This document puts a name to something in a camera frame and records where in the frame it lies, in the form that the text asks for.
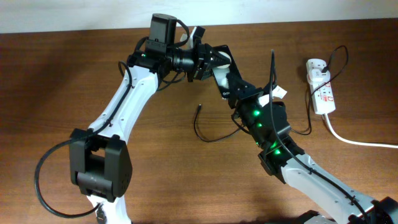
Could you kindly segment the black Galaxy flip phone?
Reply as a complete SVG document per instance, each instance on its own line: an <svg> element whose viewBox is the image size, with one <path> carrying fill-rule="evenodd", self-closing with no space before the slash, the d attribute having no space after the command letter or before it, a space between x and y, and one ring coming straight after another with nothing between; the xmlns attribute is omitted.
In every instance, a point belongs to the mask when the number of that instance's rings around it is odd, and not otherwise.
<svg viewBox="0 0 398 224"><path fill-rule="evenodd" d="M232 56L232 53L231 53L229 47L227 45L220 45L220 46L214 47L214 49L224 56L227 55L231 61L231 63L228 66L223 65L221 67L215 67L212 69L213 76L215 78L215 82L220 91L221 97L223 99L229 99L230 87L229 87L227 75L230 75L230 76L232 76L234 78L238 78L238 79L242 79L242 77L241 77L238 67L234 61L234 58Z"/></svg>

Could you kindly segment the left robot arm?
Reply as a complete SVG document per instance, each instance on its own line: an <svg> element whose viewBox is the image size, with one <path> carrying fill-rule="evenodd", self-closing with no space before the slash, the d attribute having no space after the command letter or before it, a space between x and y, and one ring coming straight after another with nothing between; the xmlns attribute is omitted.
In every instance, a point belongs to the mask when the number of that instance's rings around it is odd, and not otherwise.
<svg viewBox="0 0 398 224"><path fill-rule="evenodd" d="M88 130L75 129L70 139L71 182L93 204L98 223L130 223L124 194L132 176L127 149L130 133L144 105L171 72L184 72L188 80L208 78L212 68L226 68L231 57L203 44L204 28L187 31L175 42L179 20L153 14L149 36L141 39L126 64L120 64L123 81Z"/></svg>

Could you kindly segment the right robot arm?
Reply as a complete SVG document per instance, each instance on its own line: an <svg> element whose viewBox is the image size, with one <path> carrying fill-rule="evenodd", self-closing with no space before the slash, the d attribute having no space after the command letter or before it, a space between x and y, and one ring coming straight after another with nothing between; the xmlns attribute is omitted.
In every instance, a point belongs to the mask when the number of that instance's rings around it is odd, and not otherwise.
<svg viewBox="0 0 398 224"><path fill-rule="evenodd" d="M269 174L299 190L322 208L336 223L397 223L397 201L380 201L362 194L322 169L290 137L285 105L258 98L271 87L256 88L232 74L227 76L231 118L240 118L239 128L261 148L258 157Z"/></svg>

